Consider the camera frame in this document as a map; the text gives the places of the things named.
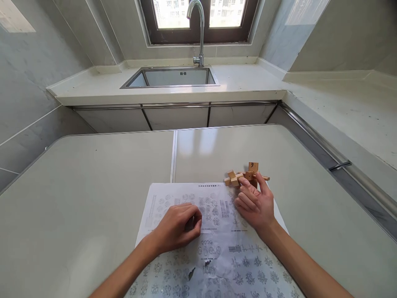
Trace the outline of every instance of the brown window frame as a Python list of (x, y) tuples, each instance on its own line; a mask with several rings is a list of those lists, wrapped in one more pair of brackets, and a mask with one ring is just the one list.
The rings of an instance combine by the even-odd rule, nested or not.
[[(190, 28), (159, 29), (153, 0), (140, 0), (149, 39), (153, 45), (200, 43), (200, 14), (193, 9)], [(210, 28), (211, 0), (201, 0), (204, 9), (204, 43), (245, 43), (254, 21), (258, 0), (246, 0), (240, 27)]]

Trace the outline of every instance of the table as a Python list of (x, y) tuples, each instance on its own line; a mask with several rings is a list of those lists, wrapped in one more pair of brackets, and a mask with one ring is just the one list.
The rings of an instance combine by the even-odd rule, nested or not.
[(131, 252), (152, 182), (259, 162), (291, 236), (359, 297), (395, 297), (397, 246), (280, 125), (69, 136), (0, 195), (0, 296), (87, 297)]

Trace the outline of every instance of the paper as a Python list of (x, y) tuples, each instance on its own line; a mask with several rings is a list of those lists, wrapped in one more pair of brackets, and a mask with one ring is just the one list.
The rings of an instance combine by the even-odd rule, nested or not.
[[(288, 271), (234, 206), (223, 183), (154, 183), (146, 199), (136, 245), (172, 205), (190, 202), (203, 215), (201, 236), (187, 247), (157, 257), (126, 297), (298, 298)], [(275, 217), (285, 229), (275, 203)]]

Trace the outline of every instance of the wooden burr puzzle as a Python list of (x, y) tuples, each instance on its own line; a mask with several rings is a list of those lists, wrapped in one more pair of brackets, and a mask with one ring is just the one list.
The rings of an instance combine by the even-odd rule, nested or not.
[[(250, 162), (248, 164), (247, 172), (238, 172), (236, 174), (233, 170), (229, 171), (228, 178), (224, 179), (227, 186), (230, 184), (234, 187), (240, 186), (239, 178), (245, 177), (254, 187), (258, 187), (258, 181), (256, 180), (256, 172), (258, 171), (259, 163)], [(262, 176), (264, 180), (269, 181), (270, 177)]]

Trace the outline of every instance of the faucet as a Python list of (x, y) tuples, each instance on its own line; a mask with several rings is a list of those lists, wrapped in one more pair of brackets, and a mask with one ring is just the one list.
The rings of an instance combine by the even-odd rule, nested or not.
[(187, 18), (190, 19), (193, 7), (197, 5), (200, 12), (200, 53), (198, 57), (193, 57), (193, 64), (198, 63), (198, 67), (204, 67), (204, 9), (200, 0), (191, 0), (187, 8)]

